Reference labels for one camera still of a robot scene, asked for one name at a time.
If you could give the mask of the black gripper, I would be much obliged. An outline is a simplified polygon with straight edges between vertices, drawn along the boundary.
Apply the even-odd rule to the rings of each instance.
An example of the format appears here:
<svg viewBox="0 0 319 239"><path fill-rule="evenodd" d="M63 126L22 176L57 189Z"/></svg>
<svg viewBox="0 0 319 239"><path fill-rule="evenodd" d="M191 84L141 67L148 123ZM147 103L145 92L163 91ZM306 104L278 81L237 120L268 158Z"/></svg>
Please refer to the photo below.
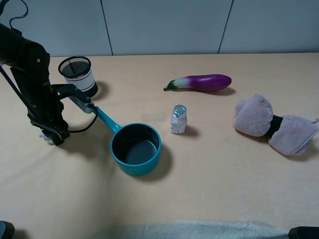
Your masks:
<svg viewBox="0 0 319 239"><path fill-rule="evenodd" d="M67 123L62 117L62 103L50 84L32 84L26 88L26 101L32 111L29 112L35 124L41 128L42 136L52 133L54 145L64 143L70 134L67 132Z"/></svg>

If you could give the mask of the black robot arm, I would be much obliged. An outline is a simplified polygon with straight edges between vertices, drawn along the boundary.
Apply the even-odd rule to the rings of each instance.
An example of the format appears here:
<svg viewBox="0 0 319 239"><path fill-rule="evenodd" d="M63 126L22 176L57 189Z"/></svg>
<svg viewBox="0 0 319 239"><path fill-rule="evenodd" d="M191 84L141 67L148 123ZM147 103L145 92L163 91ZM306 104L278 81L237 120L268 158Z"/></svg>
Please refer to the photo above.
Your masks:
<svg viewBox="0 0 319 239"><path fill-rule="evenodd" d="M62 144L70 134L64 105L49 80L50 55L44 47L1 25L0 62L10 67L31 124L40 128L47 143Z"/></svg>

